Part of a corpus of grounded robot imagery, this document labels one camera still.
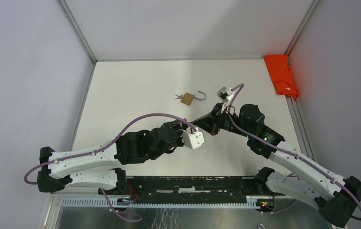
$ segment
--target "purple cable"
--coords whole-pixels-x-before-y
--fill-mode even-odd
[[[95,150],[95,151],[92,151],[92,152],[87,152],[87,153],[82,153],[82,154],[77,154],[77,155],[71,155],[71,156],[65,156],[65,157],[61,157],[58,159],[58,161],[64,161],[64,160],[68,160],[68,159],[72,159],[72,158],[77,158],[77,157],[81,157],[81,156],[88,156],[88,155],[91,155],[92,153],[99,153],[99,152],[102,152],[104,151],[105,149],[111,147],[123,134],[124,132],[131,126],[133,125],[135,122],[141,120],[141,119],[144,119],[144,118],[149,118],[149,117],[155,117],[155,116],[163,116],[163,117],[168,117],[168,118],[173,118],[173,119],[176,119],[178,121],[181,121],[183,123],[185,123],[187,126],[189,126],[193,131],[196,131],[196,128],[191,124],[189,123],[188,121],[182,119],[182,118],[179,118],[177,116],[174,116],[174,115],[170,115],[170,114],[164,114],[164,113],[152,113],[152,114],[145,114],[143,116],[140,116],[136,119],[134,119],[133,121],[131,121],[130,123],[127,124],[127,126],[125,126],[123,128],[122,131],[120,131],[120,133],[118,133],[117,137],[115,139],[113,139],[109,144],[107,144],[105,147],[102,147],[98,150]],[[32,182],[32,181],[29,181],[27,178],[28,176],[30,175],[30,173],[32,173],[33,171],[35,171],[36,169],[38,168],[41,168],[43,166],[46,166],[46,165],[49,165],[49,164],[52,164],[54,163],[54,161],[47,161],[47,162],[44,162],[44,163],[41,163],[39,165],[36,165],[35,167],[31,168],[25,175],[24,175],[24,182],[26,182],[27,184],[29,185],[37,185],[37,182]]]
[[[228,106],[228,116],[230,117],[230,121],[235,126],[235,128],[237,128],[239,131],[243,132],[244,134],[247,134],[248,136],[255,138],[256,140],[260,141],[261,143],[263,143],[263,144],[265,144],[265,145],[267,145],[267,146],[269,146],[269,147],[271,147],[271,148],[273,148],[275,150],[278,150],[280,152],[289,154],[289,155],[291,155],[291,156],[293,156],[295,158],[300,159],[301,161],[303,161],[304,163],[306,163],[307,165],[309,165],[310,167],[315,169],[317,172],[321,173],[323,176],[325,176],[327,179],[329,179],[332,183],[335,183],[338,187],[343,189],[353,199],[353,201],[355,201],[356,205],[358,205],[358,208],[361,211],[361,203],[358,201],[358,199],[345,186],[343,186],[340,182],[335,181],[335,179],[333,177],[331,177],[328,173],[322,171],[321,169],[319,169],[317,166],[313,165],[311,162],[307,161],[306,159],[304,159],[302,157],[298,157],[298,154],[295,154],[295,153],[292,153],[292,152],[290,152],[288,150],[285,150],[285,149],[279,148],[277,146],[274,146],[274,145],[268,143],[267,141],[259,138],[258,136],[254,135],[254,134],[251,134],[251,133],[243,130],[239,126],[237,126],[237,124],[234,122],[234,120],[233,120],[233,118],[231,116],[231,106],[233,105],[233,102],[234,102],[235,98],[237,97],[237,95],[239,94],[239,92],[242,90],[243,87],[244,87],[244,84],[241,83],[241,84],[237,85],[236,87],[234,87],[233,89],[231,89],[232,91],[235,91],[235,90],[238,89],[238,91],[235,93],[234,97],[232,98],[232,100],[230,102],[230,105]],[[358,217],[355,217],[355,216],[352,216],[352,218],[357,219],[357,220],[361,220],[361,218],[358,218]]]
[[[292,203],[289,207],[286,207],[286,208],[284,208],[284,209],[280,209],[280,210],[277,210],[277,211],[271,211],[271,212],[261,211],[261,214],[263,214],[263,215],[273,215],[273,214],[281,213],[281,212],[290,210],[296,203],[297,203],[297,200],[295,199],[295,200],[293,201],[293,203]]]
[[[100,188],[100,191],[103,193],[103,196],[105,196],[108,205],[110,206],[110,209],[112,209],[112,211],[117,215],[117,217],[119,217],[120,219],[126,221],[126,222],[131,222],[131,223],[135,223],[135,222],[140,222],[142,220],[142,216],[137,214],[137,213],[132,213],[132,212],[125,212],[125,211],[120,211],[117,212],[115,210],[115,208],[113,207],[112,203],[110,203],[109,197],[107,197],[106,192],[103,188]],[[138,219],[127,219],[121,215],[132,215],[132,216],[137,216]]]

